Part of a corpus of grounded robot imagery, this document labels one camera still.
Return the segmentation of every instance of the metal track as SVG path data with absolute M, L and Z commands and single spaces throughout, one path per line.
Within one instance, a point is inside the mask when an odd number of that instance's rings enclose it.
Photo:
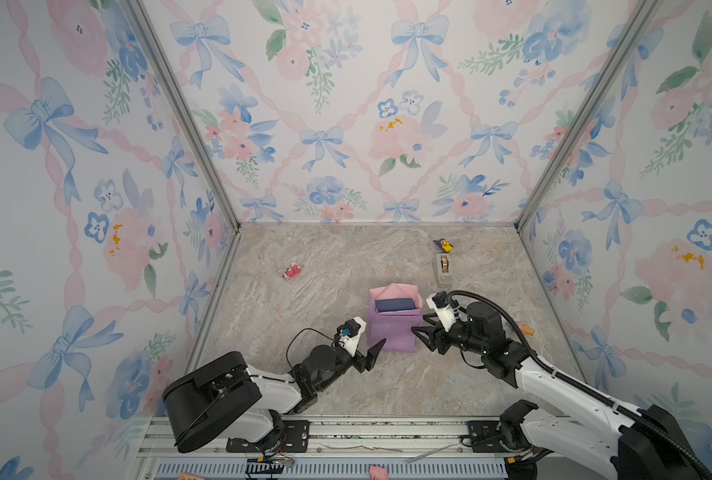
M 311 422 L 308 452 L 295 457 L 412 457 L 436 448 L 448 447 L 445 456 L 469 456 L 470 448 L 459 443 L 466 435 L 469 420 L 497 420 L 497 417 L 458 416 L 282 416 L 288 420 Z M 187 454 L 179 454 L 169 420 L 154 418 L 140 447 L 139 457 L 165 456 L 239 456 L 226 453 L 228 437 L 221 434 L 206 446 Z M 510 456 L 507 454 L 476 454 L 476 456 Z
M 464 417 L 464 416 L 282 416 L 282 419 L 308 420 L 311 422 L 306 453 L 290 454 L 301 465 L 367 465 L 365 459 L 372 464 L 383 463 L 386 466 L 404 464 L 403 458 L 418 456 L 441 448 L 438 453 L 418 460 L 419 465 L 458 465 L 463 469 L 454 475 L 419 476 L 413 472 L 411 476 L 390 474 L 391 478 L 502 478 L 485 477 L 478 473 L 477 477 L 461 476 L 468 468 L 475 465 L 495 465 L 502 462 L 503 457 L 512 456 L 509 453 L 476 453 L 459 443 L 460 436 L 466 435 L 466 423 L 469 420 L 497 420 L 497 417 Z M 172 445 L 175 442 L 169 420 L 154 418 L 137 453 L 135 464 L 129 480 L 145 480 L 147 478 L 170 477 L 158 476 L 160 465 L 168 462 L 180 462 L 183 465 L 235 465 L 236 462 L 246 464 L 246 458 L 257 456 L 241 453 L 227 453 L 228 437 L 221 434 L 206 446 L 187 454 L 178 453 Z M 215 475 L 200 475 L 208 478 L 245 478 L 219 477 Z M 329 476 L 294 476 L 285 478 L 332 478 Z

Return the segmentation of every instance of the pink bag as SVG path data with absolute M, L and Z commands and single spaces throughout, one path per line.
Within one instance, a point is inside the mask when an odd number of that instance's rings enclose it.
M 393 300 L 411 298 L 414 301 L 413 310 L 398 312 L 378 312 L 376 300 Z M 381 288 L 369 291 L 369 315 L 367 333 L 369 345 L 386 339 L 384 352 L 414 352 L 414 341 L 417 338 L 410 330 L 423 321 L 423 297 L 416 285 L 406 283 L 391 283 Z

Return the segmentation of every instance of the black cable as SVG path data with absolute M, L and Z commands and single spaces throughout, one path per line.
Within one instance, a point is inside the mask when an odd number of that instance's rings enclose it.
M 466 365 L 473 367 L 476 370 L 484 370 L 486 368 L 486 365 L 471 365 L 470 363 L 468 363 L 468 360 L 465 359 L 465 355 L 463 355 L 463 349 L 460 349 L 460 356 L 463 358 L 463 361 Z
M 516 461 L 515 463 L 512 463 L 511 465 L 513 466 L 527 466 L 527 465 L 534 465 L 538 463 L 539 460 L 541 460 L 543 457 L 553 453 L 553 450 L 549 450 L 548 448 L 543 448 L 543 451 L 538 453 L 537 455 L 531 456 L 529 458 L 524 458 L 524 460 L 519 460 Z
M 323 338 L 325 338 L 325 339 L 327 339 L 327 340 L 331 340 L 331 341 L 333 341 L 333 342 L 336 341 L 336 340 L 333 339 L 332 337 L 326 336 L 325 334 L 319 332 L 319 331 L 316 330 L 316 329 L 304 328 L 303 330 L 300 330 L 300 331 L 298 332 L 298 334 L 294 336 L 294 338 L 293 338 L 292 341 L 289 343 L 289 345 L 287 345 L 287 352 L 286 352 L 285 356 L 287 357 L 287 364 L 289 364 L 289 369 L 290 369 L 290 370 L 292 370 L 292 364 L 291 364 L 290 361 L 289 361 L 289 347 L 291 347 L 292 344 L 294 343 L 294 341 L 300 336 L 300 334 L 303 333 L 303 332 L 306 331 L 306 330 L 310 330 L 310 331 L 316 332 L 316 333 L 318 333 L 319 335 L 321 335 Z
M 543 360 L 541 360 L 537 352 L 535 352 L 532 347 L 530 346 L 530 343 L 526 340 L 526 337 L 524 336 L 524 332 L 521 331 L 521 328 L 519 328 L 518 324 L 514 321 L 514 319 L 508 314 L 508 312 L 505 312 L 505 310 L 500 306 L 497 305 L 495 302 L 492 300 L 479 295 L 478 293 L 471 293 L 471 292 L 466 292 L 465 290 L 452 290 L 451 292 L 447 293 L 448 296 L 467 296 L 468 298 L 472 298 L 474 300 L 478 300 L 479 302 L 484 302 L 487 305 L 491 306 L 492 308 L 495 309 L 496 312 L 498 312 L 507 322 L 510 328 L 515 332 L 516 336 L 519 337 L 519 341 L 521 341 L 521 344 L 524 346 L 524 350 L 526 350 L 527 354 L 530 356 L 532 360 L 543 370 L 546 372 L 553 374 L 554 370 L 552 366 L 546 364 Z M 595 398 L 599 402 L 603 403 L 604 405 L 608 406 L 609 408 L 613 408 L 615 405 L 615 402 L 613 400 L 610 400 L 609 398 L 605 397 L 601 393 L 597 392 L 594 389 L 591 389 L 588 387 L 588 385 L 578 382 L 577 380 L 573 379 L 570 376 L 567 376 L 563 374 L 562 372 L 558 372 L 555 377 L 557 379 L 563 380 L 565 383 L 569 383 L 573 387 L 575 387 L 578 390 L 581 390 L 583 393 L 587 394 L 588 396 Z M 704 478 L 705 480 L 712 480 L 712 473 L 710 470 L 708 470 L 708 467 L 703 464 L 703 462 L 700 461 L 699 458 L 695 456 L 692 452 L 690 452 L 686 447 L 681 445 L 674 437 L 670 436 L 668 432 L 665 432 L 652 422 L 648 421 L 646 418 L 641 417 L 640 415 L 631 412 L 628 408 L 625 408 L 623 406 L 618 406 L 617 407 L 617 412 L 623 414 L 624 416 L 630 418 L 634 422 L 639 423 L 639 425 L 643 426 L 647 430 L 649 430 L 654 436 L 660 438 L 663 440 L 665 443 L 669 444 L 671 447 L 673 447 L 675 450 L 678 451 L 684 458 L 687 459 L 687 461 L 694 467 L 694 469 L 697 471 L 698 475 L 700 477 Z

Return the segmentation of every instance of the pink object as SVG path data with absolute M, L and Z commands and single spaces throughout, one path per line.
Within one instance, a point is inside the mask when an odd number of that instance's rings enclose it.
M 414 300 L 414 310 L 399 312 L 378 312 L 376 300 L 392 300 L 411 298 Z M 410 330 L 423 320 L 423 297 L 416 285 L 406 283 L 391 283 L 389 286 L 373 288 L 369 291 L 369 314 L 367 334 L 369 345 L 386 339 L 384 352 L 414 352 L 414 341 L 417 337 Z
M 289 265 L 289 268 L 287 268 L 287 271 L 284 272 L 284 275 L 282 275 L 286 279 L 293 278 L 295 275 L 299 274 L 302 272 L 302 268 L 300 265 L 298 265 L 296 262 L 292 262 Z
M 376 465 L 370 465 L 369 477 L 371 480 L 388 480 L 388 470 Z

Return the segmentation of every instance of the small orange object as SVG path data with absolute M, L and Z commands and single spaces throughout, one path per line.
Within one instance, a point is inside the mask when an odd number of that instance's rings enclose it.
M 535 329 L 532 328 L 531 326 L 527 326 L 527 325 L 524 325 L 523 323 L 519 323 L 519 328 L 521 329 L 522 332 L 524 332 L 524 335 L 529 335 L 529 336 L 535 335 Z

